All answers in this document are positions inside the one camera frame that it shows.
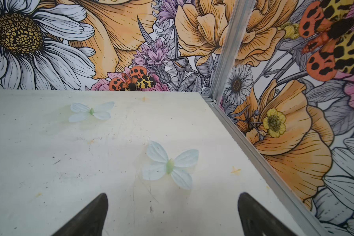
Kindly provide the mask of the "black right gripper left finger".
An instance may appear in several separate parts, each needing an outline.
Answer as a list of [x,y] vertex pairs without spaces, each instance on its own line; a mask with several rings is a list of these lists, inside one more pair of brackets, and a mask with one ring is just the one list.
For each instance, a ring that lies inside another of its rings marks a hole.
[[108,206],[106,193],[99,194],[52,236],[102,236]]

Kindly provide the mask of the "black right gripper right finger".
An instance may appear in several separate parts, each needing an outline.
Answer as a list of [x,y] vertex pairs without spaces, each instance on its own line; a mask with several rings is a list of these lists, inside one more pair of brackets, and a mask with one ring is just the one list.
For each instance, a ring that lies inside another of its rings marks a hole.
[[245,236],[296,236],[247,192],[239,196],[238,212]]

